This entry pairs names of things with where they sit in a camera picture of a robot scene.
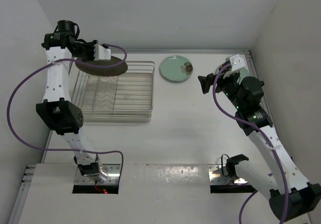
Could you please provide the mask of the aluminium frame rail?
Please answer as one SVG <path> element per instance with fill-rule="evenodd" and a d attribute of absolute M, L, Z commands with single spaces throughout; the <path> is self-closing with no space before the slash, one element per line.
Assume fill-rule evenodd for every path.
<path fill-rule="evenodd" d="M 279 140 L 279 134 L 278 134 L 277 127 L 275 125 L 275 121 L 274 121 L 274 117 L 273 117 L 273 113 L 271 111 L 270 104 L 268 101 L 267 77 L 264 75 L 264 73 L 262 71 L 263 68 L 260 67 L 260 64 L 259 64 L 260 62 L 257 60 L 257 57 L 255 54 L 253 54 L 251 51 L 248 51 L 248 54 L 245 55 L 245 58 L 246 58 L 246 62 L 247 62 L 248 69 L 249 69 L 248 71 L 250 72 L 250 74 L 257 77 L 259 80 L 265 82 L 265 85 L 263 86 L 264 97 L 261 100 L 261 105 L 262 105 L 263 109 L 270 116 L 270 118 L 272 120 L 272 124 L 275 127 L 276 135 Z"/>

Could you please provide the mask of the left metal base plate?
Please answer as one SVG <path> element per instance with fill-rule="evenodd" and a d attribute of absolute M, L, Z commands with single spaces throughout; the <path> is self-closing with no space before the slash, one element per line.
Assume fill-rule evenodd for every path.
<path fill-rule="evenodd" d="M 103 164 L 101 173 L 97 175 L 82 175 L 77 169 L 74 184 L 75 185 L 117 185 L 120 177 L 120 164 Z"/>

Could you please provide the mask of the brown plate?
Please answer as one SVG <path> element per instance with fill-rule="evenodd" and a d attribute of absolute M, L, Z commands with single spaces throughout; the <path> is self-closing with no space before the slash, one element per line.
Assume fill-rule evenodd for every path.
<path fill-rule="evenodd" d="M 111 56 L 110 60 L 97 60 L 97 61 L 89 61 L 89 60 L 83 60 L 79 59 L 82 62 L 90 64 L 84 65 L 75 63 L 76 67 L 89 74 L 94 76 L 119 76 L 124 74 L 128 70 L 128 65 L 126 62 L 123 62 L 118 65 L 119 62 L 121 62 L 120 58 L 117 58 L 115 56 Z"/>

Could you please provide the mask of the metal base plate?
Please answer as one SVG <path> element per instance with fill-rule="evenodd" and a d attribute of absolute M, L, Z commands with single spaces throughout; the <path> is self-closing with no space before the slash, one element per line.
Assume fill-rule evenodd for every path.
<path fill-rule="evenodd" d="M 211 185 L 230 185 L 236 180 L 230 177 L 226 171 L 225 164 L 208 165 L 209 182 Z"/>
<path fill-rule="evenodd" d="M 75 185 L 117 185 L 120 177 L 120 164 L 103 164 L 101 173 L 97 175 L 82 175 L 77 169 L 74 184 Z"/>

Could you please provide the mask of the green floral plate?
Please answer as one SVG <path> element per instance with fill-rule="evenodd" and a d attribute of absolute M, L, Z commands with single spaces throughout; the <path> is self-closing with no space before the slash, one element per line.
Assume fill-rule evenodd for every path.
<path fill-rule="evenodd" d="M 166 57 L 159 66 L 160 74 L 170 82 L 184 82 L 191 77 L 194 67 L 191 61 L 180 55 Z"/>
<path fill-rule="evenodd" d="M 223 67 L 223 65 L 220 65 L 220 66 L 216 69 L 215 74 L 217 74 L 222 67 Z M 241 81 L 243 80 L 243 78 L 245 78 L 245 77 L 247 77 L 247 76 L 250 76 L 250 73 L 249 73 L 249 71 L 248 71 L 246 68 L 242 68 L 239 73 L 240 73 L 240 76 L 239 76 L 239 79 L 238 79 L 239 82 L 241 82 Z"/>

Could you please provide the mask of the green floral plate right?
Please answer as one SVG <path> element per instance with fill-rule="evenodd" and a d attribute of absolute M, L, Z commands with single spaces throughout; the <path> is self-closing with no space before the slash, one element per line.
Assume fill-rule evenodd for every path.
<path fill-rule="evenodd" d="M 216 69 L 215 74 L 217 74 L 222 67 L 223 67 L 223 65 L 220 65 L 220 66 Z M 247 77 L 247 76 L 250 76 L 250 73 L 249 73 L 249 71 L 248 71 L 246 68 L 242 68 L 239 73 L 240 73 L 240 76 L 239 76 L 239 79 L 238 79 L 239 82 L 241 82 L 241 81 L 243 80 L 243 78 L 245 78 L 245 77 Z"/>

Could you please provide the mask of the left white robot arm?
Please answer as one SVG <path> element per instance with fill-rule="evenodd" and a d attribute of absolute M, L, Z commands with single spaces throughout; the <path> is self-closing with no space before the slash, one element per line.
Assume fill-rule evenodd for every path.
<path fill-rule="evenodd" d="M 78 40 L 80 30 L 76 23 L 60 20 L 53 33 L 46 34 L 43 48 L 46 50 L 48 70 L 46 90 L 36 112 L 50 130 L 54 130 L 69 145 L 74 161 L 82 176 L 95 183 L 108 178 L 101 161 L 83 131 L 82 110 L 74 105 L 69 93 L 69 66 L 75 58 L 94 60 L 98 42 Z"/>

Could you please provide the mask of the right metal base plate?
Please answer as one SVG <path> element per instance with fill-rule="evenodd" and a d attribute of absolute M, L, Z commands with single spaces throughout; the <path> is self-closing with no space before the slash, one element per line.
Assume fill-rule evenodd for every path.
<path fill-rule="evenodd" d="M 208 165 L 209 182 L 211 185 L 230 185 L 236 180 L 230 177 L 226 171 L 225 164 Z"/>

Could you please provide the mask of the white front cover board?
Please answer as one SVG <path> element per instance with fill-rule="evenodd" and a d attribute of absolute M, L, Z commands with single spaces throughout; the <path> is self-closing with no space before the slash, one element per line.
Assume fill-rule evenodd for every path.
<path fill-rule="evenodd" d="M 75 194 L 75 175 L 38 164 L 19 222 L 278 223 L 261 194 L 211 193 L 206 165 L 126 164 L 117 194 Z"/>

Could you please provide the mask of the green floral plate left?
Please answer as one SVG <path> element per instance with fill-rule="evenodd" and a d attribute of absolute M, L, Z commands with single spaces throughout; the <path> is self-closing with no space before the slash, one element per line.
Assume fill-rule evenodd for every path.
<path fill-rule="evenodd" d="M 166 57 L 159 66 L 160 74 L 170 82 L 184 82 L 191 77 L 194 67 L 191 61 L 180 55 Z"/>

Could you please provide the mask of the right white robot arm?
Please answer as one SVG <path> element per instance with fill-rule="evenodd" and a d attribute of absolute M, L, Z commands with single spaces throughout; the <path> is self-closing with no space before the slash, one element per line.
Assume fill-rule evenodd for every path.
<path fill-rule="evenodd" d="M 297 168 L 279 140 L 273 122 L 261 107 L 264 82 L 238 73 L 223 78 L 213 73 L 198 76 L 202 92 L 224 93 L 236 108 L 232 117 L 256 146 L 271 176 L 258 170 L 250 159 L 239 154 L 227 159 L 230 178 L 243 178 L 269 202 L 273 214 L 286 222 L 310 211 L 320 202 L 320 184 L 312 184 Z"/>

